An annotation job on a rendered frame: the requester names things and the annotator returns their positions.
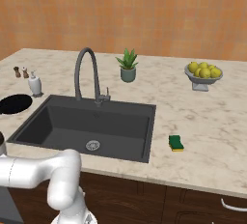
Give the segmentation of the dark grey sink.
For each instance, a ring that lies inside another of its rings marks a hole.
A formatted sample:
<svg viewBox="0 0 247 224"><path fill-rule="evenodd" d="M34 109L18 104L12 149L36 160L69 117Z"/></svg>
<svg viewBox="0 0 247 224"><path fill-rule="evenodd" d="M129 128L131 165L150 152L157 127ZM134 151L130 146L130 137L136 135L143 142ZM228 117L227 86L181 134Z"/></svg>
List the dark grey sink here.
<svg viewBox="0 0 247 224"><path fill-rule="evenodd" d="M49 96L9 137L10 143L147 163L156 107L152 104Z"/></svg>

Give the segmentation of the green and yellow sponge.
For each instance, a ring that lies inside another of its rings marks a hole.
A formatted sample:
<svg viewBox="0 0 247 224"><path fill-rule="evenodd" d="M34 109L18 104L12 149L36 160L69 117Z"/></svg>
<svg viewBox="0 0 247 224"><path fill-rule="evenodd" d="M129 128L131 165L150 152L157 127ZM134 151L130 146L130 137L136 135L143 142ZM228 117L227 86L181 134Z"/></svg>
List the green and yellow sponge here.
<svg viewBox="0 0 247 224"><path fill-rule="evenodd" d="M181 152L184 150L184 147L180 142L180 136L179 135L170 135L169 136L169 146L173 152Z"/></svg>

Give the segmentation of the black pan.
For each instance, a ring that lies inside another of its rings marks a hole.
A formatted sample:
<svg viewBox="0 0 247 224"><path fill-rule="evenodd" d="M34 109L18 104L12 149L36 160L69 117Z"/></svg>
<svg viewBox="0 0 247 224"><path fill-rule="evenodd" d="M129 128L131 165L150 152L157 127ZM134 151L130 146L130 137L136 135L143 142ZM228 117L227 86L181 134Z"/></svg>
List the black pan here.
<svg viewBox="0 0 247 224"><path fill-rule="evenodd" d="M0 114L12 115L28 109L33 100L25 94L11 95L0 100Z"/></svg>

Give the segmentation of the green plant in grey pot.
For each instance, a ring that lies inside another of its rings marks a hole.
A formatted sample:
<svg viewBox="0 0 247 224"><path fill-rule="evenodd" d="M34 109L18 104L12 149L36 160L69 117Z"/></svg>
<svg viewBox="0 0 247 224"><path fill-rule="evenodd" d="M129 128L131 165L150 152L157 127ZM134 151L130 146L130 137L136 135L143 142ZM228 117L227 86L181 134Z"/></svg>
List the green plant in grey pot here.
<svg viewBox="0 0 247 224"><path fill-rule="evenodd" d="M137 54L135 49L128 51L126 48L123 53L122 59L117 58L121 68L121 80L126 83L133 82L136 78L136 62Z"/></svg>

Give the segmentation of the dark grey curved tap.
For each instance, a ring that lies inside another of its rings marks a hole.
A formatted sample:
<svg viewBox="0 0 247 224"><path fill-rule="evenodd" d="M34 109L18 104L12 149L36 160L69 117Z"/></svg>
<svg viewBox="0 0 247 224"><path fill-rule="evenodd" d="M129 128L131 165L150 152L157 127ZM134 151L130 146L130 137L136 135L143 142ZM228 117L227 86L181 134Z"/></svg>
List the dark grey curved tap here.
<svg viewBox="0 0 247 224"><path fill-rule="evenodd" d="M104 101L109 101L111 99L111 96L109 93L106 93L105 95L102 95L100 93L100 87L99 87L99 78L98 78L98 71L97 71L97 63L96 63L96 55L92 51L90 47L83 48L76 60L75 64L75 70L74 70L74 89L75 89L75 98L77 100L82 99L82 94L80 90L80 67L83 60L83 57L86 53L89 53L91 56L91 60L93 63L93 71L94 71L94 83L95 83L95 104L97 107L100 107L101 104Z"/></svg>

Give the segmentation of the grey footed bowl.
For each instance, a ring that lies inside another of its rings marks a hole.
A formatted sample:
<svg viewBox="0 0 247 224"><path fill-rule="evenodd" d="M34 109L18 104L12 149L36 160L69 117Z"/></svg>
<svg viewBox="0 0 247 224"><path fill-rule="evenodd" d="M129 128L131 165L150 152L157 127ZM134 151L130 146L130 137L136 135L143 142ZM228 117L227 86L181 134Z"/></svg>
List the grey footed bowl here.
<svg viewBox="0 0 247 224"><path fill-rule="evenodd" d="M209 85L214 84L216 81L220 80L223 77L223 75L220 75L219 77L216 77L216 78L196 77L193 73L189 71L188 66L184 67L184 72L189 78L189 80L192 82L193 91L207 92Z"/></svg>

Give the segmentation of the white soap dispenser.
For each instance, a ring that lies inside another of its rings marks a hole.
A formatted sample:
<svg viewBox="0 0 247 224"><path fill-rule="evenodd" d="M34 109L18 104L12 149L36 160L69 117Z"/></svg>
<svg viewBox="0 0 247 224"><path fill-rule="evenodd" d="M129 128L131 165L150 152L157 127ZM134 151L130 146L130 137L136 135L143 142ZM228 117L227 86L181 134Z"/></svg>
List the white soap dispenser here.
<svg viewBox="0 0 247 224"><path fill-rule="evenodd" d="M42 96L41 90L41 80L38 76L35 75L35 72L32 70L28 78L29 88L35 98Z"/></svg>

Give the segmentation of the dark brown cupboard front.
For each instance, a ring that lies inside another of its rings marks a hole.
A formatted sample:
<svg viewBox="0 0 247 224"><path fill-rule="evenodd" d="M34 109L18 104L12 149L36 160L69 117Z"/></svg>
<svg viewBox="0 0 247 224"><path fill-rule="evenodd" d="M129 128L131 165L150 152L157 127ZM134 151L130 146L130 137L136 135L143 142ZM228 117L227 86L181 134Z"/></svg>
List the dark brown cupboard front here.
<svg viewBox="0 0 247 224"><path fill-rule="evenodd" d="M166 187L82 172L80 186L98 224L161 224ZM48 181L9 191L24 224L50 224L58 212L46 202Z"/></svg>

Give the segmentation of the dark brown cupboard door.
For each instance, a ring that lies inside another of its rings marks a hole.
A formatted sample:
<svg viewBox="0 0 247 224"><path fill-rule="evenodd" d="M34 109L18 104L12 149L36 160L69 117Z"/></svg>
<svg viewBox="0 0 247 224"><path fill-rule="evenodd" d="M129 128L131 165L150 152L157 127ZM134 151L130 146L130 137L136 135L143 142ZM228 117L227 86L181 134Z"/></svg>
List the dark brown cupboard door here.
<svg viewBox="0 0 247 224"><path fill-rule="evenodd" d="M247 209L247 199L168 186L162 224L247 224L247 212L226 209L226 205Z"/></svg>

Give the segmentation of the grey appliance front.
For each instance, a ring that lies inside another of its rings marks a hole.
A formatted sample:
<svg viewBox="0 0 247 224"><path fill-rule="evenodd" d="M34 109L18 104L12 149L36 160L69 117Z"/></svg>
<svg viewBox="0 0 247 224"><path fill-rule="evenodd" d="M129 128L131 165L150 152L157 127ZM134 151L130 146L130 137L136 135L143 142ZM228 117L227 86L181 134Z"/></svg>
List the grey appliance front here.
<svg viewBox="0 0 247 224"><path fill-rule="evenodd" d="M0 186L0 224L24 224L7 187Z"/></svg>

